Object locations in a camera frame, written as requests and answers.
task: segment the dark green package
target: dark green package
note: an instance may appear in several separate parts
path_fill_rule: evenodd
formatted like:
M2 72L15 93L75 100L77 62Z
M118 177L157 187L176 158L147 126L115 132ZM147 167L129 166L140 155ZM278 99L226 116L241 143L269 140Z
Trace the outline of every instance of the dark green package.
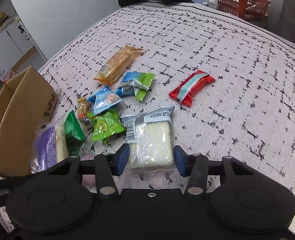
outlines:
M100 115L90 117L90 119L94 122L93 141L103 140L105 144L111 135L125 131L115 109L108 109Z
M75 117L74 111L68 113L64 122L64 130L69 155L77 155L85 141L85 135Z

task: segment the barcode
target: barcode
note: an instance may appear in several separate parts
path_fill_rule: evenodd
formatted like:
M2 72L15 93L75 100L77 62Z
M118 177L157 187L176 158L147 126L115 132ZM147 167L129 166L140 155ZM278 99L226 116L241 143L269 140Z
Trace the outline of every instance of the barcode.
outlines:
M127 143L135 143L136 142L136 139L135 139L135 119L132 119L130 121L127 121L125 123L126 125L126 136L125 136L125 139L126 139L126 142Z

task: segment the white bedspread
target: white bedspread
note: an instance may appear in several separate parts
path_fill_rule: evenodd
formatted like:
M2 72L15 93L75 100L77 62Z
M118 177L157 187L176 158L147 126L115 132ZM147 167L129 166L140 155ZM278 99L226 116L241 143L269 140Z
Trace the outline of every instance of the white bedspread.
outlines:
M121 8L81 33L40 70L59 94L55 116L77 109L77 98L100 89L92 80L124 45L142 47L128 70L152 72L156 79L140 103L125 98L120 116L175 105L174 143L210 160L231 155L277 182L295 189L295 45L230 14L196 4L156 1ZM180 106L168 93L195 70L215 79L193 100ZM116 89L119 81L112 86ZM107 145L91 141L84 128L84 153L114 153L124 135ZM118 188L181 188L177 173L115 178ZM208 181L209 190L219 185Z

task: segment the blue snack wrapper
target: blue snack wrapper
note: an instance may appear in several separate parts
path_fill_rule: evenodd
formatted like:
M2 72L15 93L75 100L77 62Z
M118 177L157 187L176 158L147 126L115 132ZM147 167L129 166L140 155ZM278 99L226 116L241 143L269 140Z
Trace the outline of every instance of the blue snack wrapper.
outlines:
M133 96L134 95L134 86L125 86L118 88L116 94L120 97Z
M120 98L116 93L105 86L101 90L97 91L92 95L88 101L92 103L91 112L93 115L97 115L112 106L120 103L123 99Z

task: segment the snack package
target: snack package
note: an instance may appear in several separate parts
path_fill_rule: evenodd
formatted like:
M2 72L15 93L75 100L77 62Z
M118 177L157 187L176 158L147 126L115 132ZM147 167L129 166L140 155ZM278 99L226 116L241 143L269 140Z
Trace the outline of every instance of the snack package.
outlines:
M175 169L172 114L174 106L122 118L130 145L127 168L139 174Z
M69 155L77 155L85 141L85 135L75 117L74 111L68 113L64 122L66 146Z
M0 80L3 84L9 81L12 77L15 76L15 73L12 70L3 70L0 74Z
M32 173L45 171L69 157L63 126L49 125L35 139L33 150L36 154L32 160Z
M115 109L108 109L104 113L94 116L92 121L94 122L93 141L103 140L103 143L106 144L108 137L125 131Z
M190 107L192 105L192 98L205 87L205 85L214 81L215 79L209 74L198 70L183 81L175 90L170 92L169 96L179 101L180 104Z
M126 86L118 88L116 91L116 94L120 97L126 97L126 96L135 96L135 98L139 101L143 101L147 91L141 88L135 88L133 86Z
M90 110L91 103L87 101L86 98L79 98L77 102L79 104L79 108L77 109L78 120L85 125L89 125L90 119L87 117L87 114Z
M111 108L122 100L123 99L116 93L112 92L108 86L105 86L88 99L88 101L92 103L90 111L91 117Z
M143 101L154 77L155 74L152 73L128 72L121 81L116 94L120 97L134 95L137 100Z
M98 71L94 80L112 85L126 68L144 52L143 49L126 45L115 53Z

